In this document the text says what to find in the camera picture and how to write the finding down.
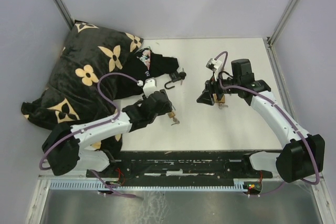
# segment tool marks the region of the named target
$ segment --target white table surface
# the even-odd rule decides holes
[[[160,39],[146,40],[153,52],[177,57],[180,69],[187,73],[181,86],[167,90],[176,108],[179,125],[171,126],[167,115],[159,116],[146,128],[123,135],[124,151],[202,151],[202,150],[261,150],[281,148],[273,131],[263,118],[237,95],[226,95],[228,108],[219,109],[196,103],[204,83],[212,72],[205,68],[210,58],[220,52],[229,53],[225,70],[231,72],[230,62],[247,58],[251,61],[256,80],[263,79],[272,88],[278,101],[279,91],[261,38],[234,39]],[[170,80],[168,74],[159,78],[158,87]],[[120,100],[121,107],[133,104],[141,96]]]

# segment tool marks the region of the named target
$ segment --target black pillow with yellow flower pattern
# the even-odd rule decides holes
[[[49,130],[61,122],[86,123],[112,115],[115,107],[98,93],[98,80],[106,73],[119,72],[142,42],[143,39],[128,33],[76,23],[52,70],[47,89],[39,99],[22,104],[23,115]],[[108,77],[101,83],[102,92],[111,100],[116,97],[117,78],[120,77]],[[118,138],[112,140],[121,148]],[[107,141],[102,143],[104,148],[109,148],[111,141]]]

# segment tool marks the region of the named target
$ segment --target white wall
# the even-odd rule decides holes
[[[301,0],[276,43],[299,122],[326,141],[323,175],[336,204],[336,1]]]
[[[289,0],[64,0],[73,18],[145,38],[270,36]]]
[[[40,96],[68,28],[53,0],[0,0],[0,223],[24,223],[48,131],[21,114]]]

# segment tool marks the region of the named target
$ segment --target black fabric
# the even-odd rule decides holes
[[[144,48],[129,56],[126,64],[120,72],[128,74],[137,80],[145,82],[146,79],[159,77],[165,73],[173,73],[179,68],[176,58],[163,57],[155,54],[150,48]],[[131,97],[142,94],[142,88],[137,86],[134,81],[127,78],[117,80],[116,99]]]
[[[98,93],[97,82],[106,73],[122,70],[127,58],[134,55],[142,42],[143,39],[134,35],[76,23],[52,70],[47,89],[37,100],[24,102],[22,114],[49,130],[64,121],[86,123],[114,114],[115,107]],[[101,90],[114,100],[117,77],[105,79]]]

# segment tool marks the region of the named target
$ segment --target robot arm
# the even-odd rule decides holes
[[[197,102],[214,105],[214,97],[219,97],[220,100],[225,93],[238,94],[264,118],[282,146],[281,153],[250,154],[248,160],[253,169],[278,173],[288,183],[314,174],[307,148],[301,136],[298,135],[300,132],[311,149],[318,171],[323,170],[324,139],[320,135],[309,134],[277,104],[267,83],[263,80],[255,80],[248,59],[232,61],[233,76],[226,80],[221,78],[222,73],[219,69],[222,68],[222,64],[218,60],[211,59],[207,68],[210,68],[214,74],[206,81],[205,90]]]
[[[89,150],[91,144],[117,134],[144,128],[158,115],[172,111],[172,103],[165,90],[158,91],[155,79],[148,79],[143,91],[145,94],[143,100],[123,108],[116,119],[115,115],[112,115],[80,125],[69,126],[67,123],[56,125],[42,146],[44,153],[64,136],[71,135],[71,137],[53,148],[47,156],[53,174],[59,176],[71,170],[87,169],[101,172],[109,166],[113,157],[103,150]]]

